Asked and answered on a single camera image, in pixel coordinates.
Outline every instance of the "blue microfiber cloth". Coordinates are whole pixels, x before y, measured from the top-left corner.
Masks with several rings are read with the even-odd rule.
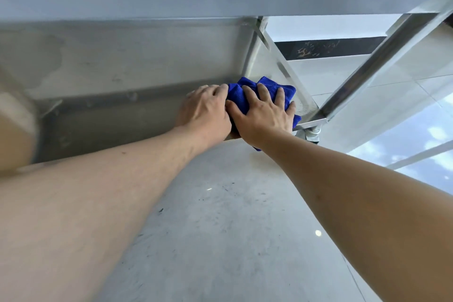
[[[275,101],[275,96],[277,94],[278,88],[282,87],[283,90],[285,91],[285,110],[288,108],[288,106],[291,102],[291,99],[294,97],[294,94],[296,93],[296,88],[294,86],[280,85],[280,84],[277,84],[275,81],[270,80],[267,77],[262,77],[258,81],[258,83],[261,83],[267,87],[267,89],[269,90],[270,97],[272,98],[273,102]],[[228,96],[226,98],[235,102],[237,107],[239,108],[239,110],[241,110],[244,115],[246,115],[247,112],[249,111],[249,103],[247,102],[246,95],[244,94],[244,90],[242,89],[242,86],[246,85],[246,86],[250,87],[259,98],[258,89],[257,89],[256,84],[257,83],[251,81],[250,79],[242,77],[239,79],[239,81],[236,84],[228,85]],[[298,115],[294,116],[293,128],[297,125],[297,123],[300,122],[301,119],[302,119],[301,116],[298,116]],[[237,128],[236,128],[233,120],[231,120],[231,122],[233,125],[232,129],[234,131],[237,131]]]

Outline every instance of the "black baseboard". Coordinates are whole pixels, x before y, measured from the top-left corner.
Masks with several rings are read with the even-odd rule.
[[[286,60],[371,54],[385,39],[382,37],[342,38],[334,40],[275,42]]]

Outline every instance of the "tile floor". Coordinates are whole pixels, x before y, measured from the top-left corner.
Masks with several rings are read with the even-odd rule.
[[[320,145],[388,165],[450,141],[452,49],[453,30],[435,30],[324,126]],[[291,65],[322,104],[364,59]],[[400,171],[448,190],[452,163],[447,152]],[[380,299],[280,168],[235,140],[196,158],[175,179],[96,301]]]

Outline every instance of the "metal leg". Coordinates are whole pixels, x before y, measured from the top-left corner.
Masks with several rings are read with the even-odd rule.
[[[332,119],[361,90],[366,88],[373,78],[394,65],[415,44],[427,36],[450,14],[453,13],[453,0],[436,0],[438,13],[417,13],[407,15],[393,33],[371,54],[348,79],[330,96],[314,114],[312,119],[325,117]]]

